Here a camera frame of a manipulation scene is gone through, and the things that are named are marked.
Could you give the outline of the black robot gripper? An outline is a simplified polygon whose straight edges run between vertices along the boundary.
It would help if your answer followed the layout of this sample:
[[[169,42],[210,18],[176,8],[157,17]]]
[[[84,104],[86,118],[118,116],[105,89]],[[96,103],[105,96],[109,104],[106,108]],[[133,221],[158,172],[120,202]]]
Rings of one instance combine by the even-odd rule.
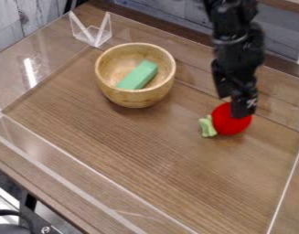
[[[251,82],[264,61],[263,29],[253,22],[259,1],[202,0],[202,4],[212,24],[214,89],[220,99],[232,99],[232,117],[241,119],[256,111],[257,90]]]

